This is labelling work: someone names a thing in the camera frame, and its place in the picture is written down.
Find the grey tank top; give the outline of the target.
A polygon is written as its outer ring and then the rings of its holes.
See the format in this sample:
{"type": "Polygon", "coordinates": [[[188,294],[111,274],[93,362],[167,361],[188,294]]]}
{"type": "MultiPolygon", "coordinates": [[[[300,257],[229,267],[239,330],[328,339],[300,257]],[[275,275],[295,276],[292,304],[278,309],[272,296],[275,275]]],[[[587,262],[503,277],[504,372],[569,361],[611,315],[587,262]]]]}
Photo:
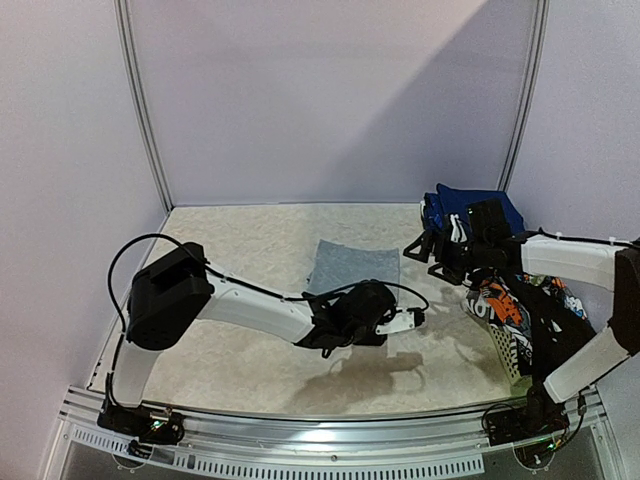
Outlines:
{"type": "Polygon", "coordinates": [[[400,253],[394,249],[359,249],[327,240],[316,247],[306,291],[321,294],[362,280],[400,281],[400,253]]]}

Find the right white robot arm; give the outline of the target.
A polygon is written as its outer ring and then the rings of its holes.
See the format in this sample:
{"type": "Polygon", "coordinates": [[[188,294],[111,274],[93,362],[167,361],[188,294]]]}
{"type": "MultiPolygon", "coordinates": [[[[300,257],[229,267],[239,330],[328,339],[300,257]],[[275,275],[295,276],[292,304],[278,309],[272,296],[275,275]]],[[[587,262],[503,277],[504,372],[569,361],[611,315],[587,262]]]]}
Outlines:
{"type": "Polygon", "coordinates": [[[470,237],[452,231],[424,231],[404,256],[435,261],[430,274],[452,285],[471,278],[498,278],[529,314],[532,368],[539,397],[517,415],[517,427],[537,436],[556,417],[560,404],[639,352],[639,249],[634,243],[568,239],[543,231],[518,235],[489,228],[470,237]],[[613,295],[607,324],[595,331],[553,280],[595,285],[613,295]]]}

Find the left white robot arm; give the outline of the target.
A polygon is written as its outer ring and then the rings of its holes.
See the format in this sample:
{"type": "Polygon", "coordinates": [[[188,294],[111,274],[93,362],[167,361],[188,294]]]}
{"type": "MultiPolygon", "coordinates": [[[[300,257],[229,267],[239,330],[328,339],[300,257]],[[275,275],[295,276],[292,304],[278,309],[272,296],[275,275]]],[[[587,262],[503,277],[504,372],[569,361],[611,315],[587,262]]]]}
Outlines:
{"type": "Polygon", "coordinates": [[[148,426],[140,404],[149,376],[195,320],[256,330],[328,356],[352,344],[382,344],[396,306],[393,292],[377,280],[317,295],[270,291],[214,271],[201,245],[181,244],[132,279],[124,339],[110,375],[109,415],[128,434],[148,426]]]}

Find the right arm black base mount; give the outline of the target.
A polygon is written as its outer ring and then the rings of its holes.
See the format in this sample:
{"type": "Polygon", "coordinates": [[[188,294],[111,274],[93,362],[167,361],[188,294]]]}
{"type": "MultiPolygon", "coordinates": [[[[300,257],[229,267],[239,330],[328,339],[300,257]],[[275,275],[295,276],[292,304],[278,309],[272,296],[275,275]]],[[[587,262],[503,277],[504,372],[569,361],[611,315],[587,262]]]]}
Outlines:
{"type": "Polygon", "coordinates": [[[523,407],[516,408],[507,403],[491,405],[481,417],[481,426],[492,446],[561,430],[560,438],[551,440],[547,447],[548,451],[555,452],[571,442],[582,427],[587,411],[584,389],[578,392],[577,410],[579,421],[570,433],[570,421],[565,412],[565,403],[555,403],[543,384],[536,382],[527,390],[526,404],[523,407]]]}

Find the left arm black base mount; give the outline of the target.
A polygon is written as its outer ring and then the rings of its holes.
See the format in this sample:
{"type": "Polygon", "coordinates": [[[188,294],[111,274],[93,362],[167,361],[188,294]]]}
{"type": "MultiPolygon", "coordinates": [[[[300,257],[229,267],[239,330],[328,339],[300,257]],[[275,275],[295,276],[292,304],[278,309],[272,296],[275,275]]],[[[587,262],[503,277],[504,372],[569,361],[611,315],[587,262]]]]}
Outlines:
{"type": "Polygon", "coordinates": [[[97,425],[123,435],[136,437],[141,443],[178,445],[184,438],[185,417],[171,408],[158,409],[143,405],[124,407],[105,399],[97,425]]]}

